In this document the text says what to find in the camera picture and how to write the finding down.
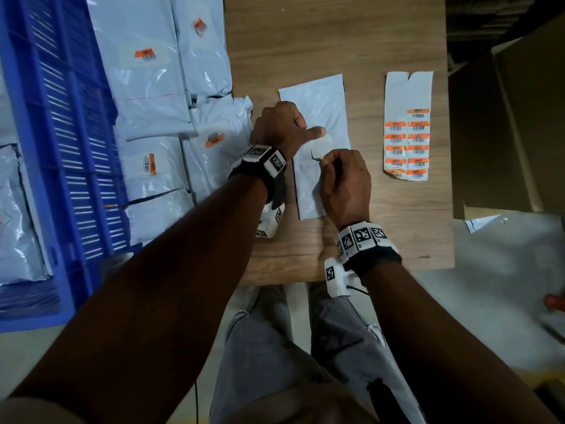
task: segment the person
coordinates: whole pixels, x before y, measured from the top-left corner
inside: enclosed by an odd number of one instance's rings
[[[289,159],[323,134],[281,102],[263,110],[251,141]],[[369,221],[359,152],[334,150],[320,165],[335,227]],[[0,421],[165,422],[210,353],[266,199],[261,179],[235,175],[125,263],[4,400]],[[210,422],[558,422],[401,263],[376,264],[363,282],[384,336],[311,283],[311,356],[292,342],[284,291],[251,289],[227,333]]]

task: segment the gray pants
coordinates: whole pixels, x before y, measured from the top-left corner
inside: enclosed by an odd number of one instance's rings
[[[283,286],[250,289],[226,334],[210,423],[270,394],[336,379],[364,406],[375,405],[382,422],[385,412],[375,398],[383,393],[379,386],[392,392],[409,422],[425,423],[380,329],[369,326],[347,297],[331,298],[325,282],[307,283],[307,291],[311,355],[293,343]]]

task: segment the wire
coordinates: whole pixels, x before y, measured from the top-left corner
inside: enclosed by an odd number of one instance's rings
[[[198,424],[198,383],[194,382],[194,397],[196,398],[196,424]]]
[[[348,285],[347,288],[350,288],[351,290],[357,290],[358,292],[365,293],[367,296],[369,296],[369,293],[361,290],[360,288],[353,287],[352,285]]]

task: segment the gray floor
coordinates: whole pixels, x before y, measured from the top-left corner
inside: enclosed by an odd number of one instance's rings
[[[565,286],[565,234],[559,217],[512,213],[469,234],[454,221],[456,268],[415,274],[420,283],[457,320],[520,373],[559,374],[565,370],[565,347],[537,322],[546,313],[541,299]],[[295,342],[310,349],[306,290],[287,287]],[[236,291],[224,313],[212,352],[198,379],[201,417],[208,415],[222,340],[231,316],[245,295]],[[370,322],[376,315],[365,295],[352,302]],[[6,397],[60,332],[61,327],[0,335],[0,399]],[[194,422],[192,390],[171,422]]]

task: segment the blue plastic crate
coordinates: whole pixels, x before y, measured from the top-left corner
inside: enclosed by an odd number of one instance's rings
[[[86,0],[0,0],[0,57],[54,276],[0,286],[0,332],[67,322],[130,251],[117,111]]]

